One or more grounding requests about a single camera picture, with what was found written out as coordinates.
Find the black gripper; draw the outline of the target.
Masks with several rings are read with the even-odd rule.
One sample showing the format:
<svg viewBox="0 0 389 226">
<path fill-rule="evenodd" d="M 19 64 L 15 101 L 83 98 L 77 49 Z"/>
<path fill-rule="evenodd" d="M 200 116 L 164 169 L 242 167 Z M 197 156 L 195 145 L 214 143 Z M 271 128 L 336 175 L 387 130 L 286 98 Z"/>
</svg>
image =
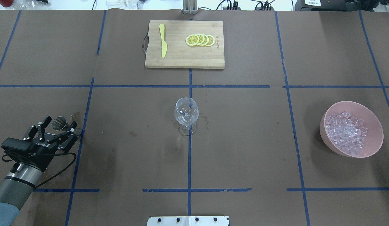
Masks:
<svg viewBox="0 0 389 226">
<path fill-rule="evenodd" d="M 45 133 L 51 120 L 50 116 L 46 116 L 37 126 L 31 125 L 28 128 L 24 140 L 9 137 L 1 144 L 1 148 L 12 161 L 45 171 L 57 150 L 68 153 L 80 137 L 70 131 L 58 135 Z M 72 122 L 70 125 L 71 128 L 76 128 L 78 123 Z"/>
</svg>

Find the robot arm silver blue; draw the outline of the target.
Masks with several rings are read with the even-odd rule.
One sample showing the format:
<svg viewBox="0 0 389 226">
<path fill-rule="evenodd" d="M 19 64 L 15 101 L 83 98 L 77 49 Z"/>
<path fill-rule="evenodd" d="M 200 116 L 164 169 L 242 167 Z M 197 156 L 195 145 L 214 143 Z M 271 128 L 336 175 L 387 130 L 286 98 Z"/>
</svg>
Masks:
<svg viewBox="0 0 389 226">
<path fill-rule="evenodd" d="M 14 165 L 0 184 L 0 226 L 10 226 L 30 194 L 42 186 L 40 179 L 55 156 L 77 155 L 70 149 L 80 138 L 78 123 L 46 116 L 31 125 L 22 139 L 7 138 L 1 144 Z"/>
</svg>

